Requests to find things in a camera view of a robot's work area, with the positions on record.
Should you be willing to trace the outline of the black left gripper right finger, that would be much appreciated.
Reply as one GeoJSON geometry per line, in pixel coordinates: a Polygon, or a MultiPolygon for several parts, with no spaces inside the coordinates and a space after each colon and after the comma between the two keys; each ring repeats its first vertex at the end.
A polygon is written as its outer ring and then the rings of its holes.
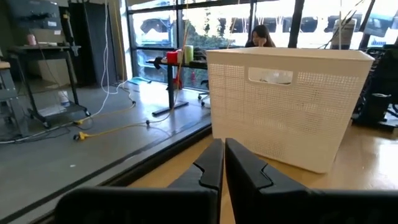
{"type": "Polygon", "coordinates": [[[232,138],[225,166],[236,223],[397,223],[393,190],[310,189],[232,138]]]}

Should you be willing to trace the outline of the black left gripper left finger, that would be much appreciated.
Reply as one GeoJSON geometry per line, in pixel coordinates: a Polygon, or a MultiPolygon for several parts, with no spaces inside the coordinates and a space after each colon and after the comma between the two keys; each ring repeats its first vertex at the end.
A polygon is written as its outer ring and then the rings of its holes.
{"type": "Polygon", "coordinates": [[[215,139],[166,188],[85,187],[55,207],[60,224],[219,223],[224,144],[215,139]]]}

